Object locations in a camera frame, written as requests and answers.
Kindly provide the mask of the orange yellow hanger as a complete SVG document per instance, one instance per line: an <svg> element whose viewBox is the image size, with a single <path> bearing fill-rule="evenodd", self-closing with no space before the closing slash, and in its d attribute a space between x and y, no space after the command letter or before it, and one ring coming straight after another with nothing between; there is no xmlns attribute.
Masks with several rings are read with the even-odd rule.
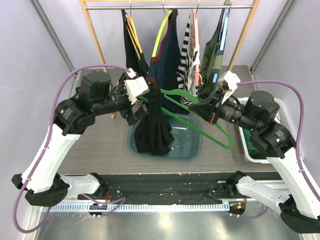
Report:
<svg viewBox="0 0 320 240"><path fill-rule="evenodd" d="M141 59L141 54L143 53L140 42L139 42L139 38L138 38L138 34L137 34L137 30L133 21L133 18L131 16L129 16L127 13L124 14L125 19L126 19L126 25L127 25L127 31L129 34L129 37L131 39L131 42L133 44L134 50L137 54L138 59Z"/></svg>

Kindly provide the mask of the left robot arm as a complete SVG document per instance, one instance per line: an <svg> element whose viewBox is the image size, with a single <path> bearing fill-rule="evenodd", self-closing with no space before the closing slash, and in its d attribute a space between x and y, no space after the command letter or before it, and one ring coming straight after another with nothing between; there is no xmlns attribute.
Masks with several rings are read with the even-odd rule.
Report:
<svg viewBox="0 0 320 240"><path fill-rule="evenodd" d="M145 78L133 71L124 72L116 86L112 86L108 73L90 71L81 78L76 94L57 105L53 124L37 155L24 173L12 177L12 183L26 191L25 199L32 206L53 207L66 197L83 194L102 199L108 187L100 175L93 172L70 176L58 174L58 169L96 117L119 112L130 126L144 117L147 114L144 105L136 112L132 108L138 97L148 92Z"/></svg>

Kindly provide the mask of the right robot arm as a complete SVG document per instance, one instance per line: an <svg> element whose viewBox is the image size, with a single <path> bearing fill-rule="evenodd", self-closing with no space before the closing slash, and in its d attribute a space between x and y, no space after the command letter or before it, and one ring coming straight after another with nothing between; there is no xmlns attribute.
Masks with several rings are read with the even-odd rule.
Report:
<svg viewBox="0 0 320 240"><path fill-rule="evenodd" d="M275 120L279 104L270 93L261 90L252 92L245 105L224 97L219 90L212 98L189 108L210 124L222 119L248 130L249 141L277 170L289 190L281 192L237 171L226 180L226 193L233 198L243 195L259 201L279 214L296 233L318 234L320 202L303 178L296 139Z"/></svg>

